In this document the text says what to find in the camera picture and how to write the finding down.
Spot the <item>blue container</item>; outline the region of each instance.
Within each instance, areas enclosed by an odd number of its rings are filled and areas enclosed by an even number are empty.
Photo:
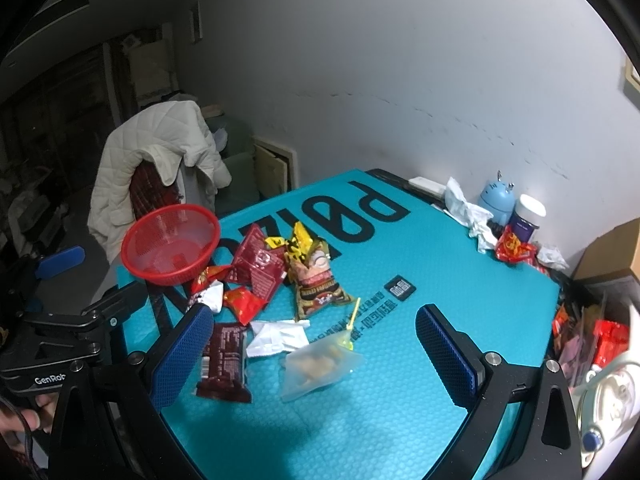
[[[494,215],[493,222],[504,227],[513,213],[516,195],[513,192],[513,183],[505,184],[500,180],[501,177],[502,175],[498,171],[498,180],[489,182],[484,187],[478,199],[478,205]]]

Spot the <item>black cable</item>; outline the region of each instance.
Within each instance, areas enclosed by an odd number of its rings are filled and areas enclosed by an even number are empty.
[[[31,470],[33,477],[36,480],[47,480],[47,476],[40,471],[38,466],[36,466],[36,463],[33,461],[33,433],[31,431],[31,428],[27,424],[24,415],[18,408],[15,407],[15,405],[10,400],[6,399],[2,395],[0,395],[0,402],[8,407],[9,410],[11,410],[13,414],[18,417],[18,420],[20,420],[20,422],[22,423],[22,428],[24,430],[24,451],[27,455],[27,462],[29,464],[29,469]]]

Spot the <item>teal table mat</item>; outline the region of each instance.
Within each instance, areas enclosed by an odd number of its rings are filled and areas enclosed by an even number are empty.
[[[282,357],[248,360],[252,404],[193,395],[192,371],[178,401],[162,410],[167,424],[209,480],[421,479],[446,448],[466,411],[451,402],[415,335],[415,314],[435,303],[482,351],[539,366],[555,313],[558,286],[527,265],[510,267],[476,251],[466,229],[441,211],[361,171],[350,171],[242,210],[221,221],[218,264],[231,261],[242,233],[257,221],[288,237],[299,219],[332,246],[332,269],[362,298],[355,349],[365,363],[344,381],[283,403]],[[395,276],[416,291],[399,301],[384,287]],[[118,284],[132,276],[118,270]],[[170,317],[180,312],[169,304]],[[350,306],[311,318],[310,340],[340,330]],[[294,295],[281,286],[263,320],[291,319]],[[216,321],[233,321],[226,309]],[[124,325],[127,350],[158,338],[149,304]],[[507,408],[475,478],[508,439],[517,405]]]

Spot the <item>white tissue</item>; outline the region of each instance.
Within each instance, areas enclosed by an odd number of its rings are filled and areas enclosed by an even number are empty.
[[[560,249],[551,246],[541,246],[538,250],[538,261],[545,267],[554,270],[565,270],[569,268],[569,264],[564,260]]]
[[[295,322],[286,321],[252,321],[251,329],[254,339],[246,348],[247,357],[276,355],[280,352],[293,352],[309,344],[305,328],[309,327],[307,319]]]
[[[204,303],[214,314],[220,314],[223,295],[224,289],[222,282],[213,280],[207,288],[193,296],[190,303]]]
[[[498,239],[486,224],[494,215],[479,205],[467,202],[460,184],[453,177],[450,177],[447,182],[447,189],[444,191],[444,203],[448,210],[445,213],[459,224],[468,227],[470,238],[478,238],[479,253],[485,253],[487,249],[495,249]]]

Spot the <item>metal screw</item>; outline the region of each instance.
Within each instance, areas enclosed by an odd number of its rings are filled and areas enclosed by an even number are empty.
[[[502,358],[500,357],[500,354],[497,354],[496,352],[488,352],[485,356],[484,359],[491,365],[491,366],[497,366],[502,362]]]
[[[549,370],[550,372],[556,373],[560,369],[560,365],[558,364],[558,361],[549,359],[546,362],[546,369]]]
[[[71,361],[71,366],[69,366],[69,370],[72,372],[79,372],[84,367],[84,363],[82,361]]]
[[[140,351],[131,352],[129,357],[127,357],[127,362],[132,366],[139,365],[144,360],[145,353]]]

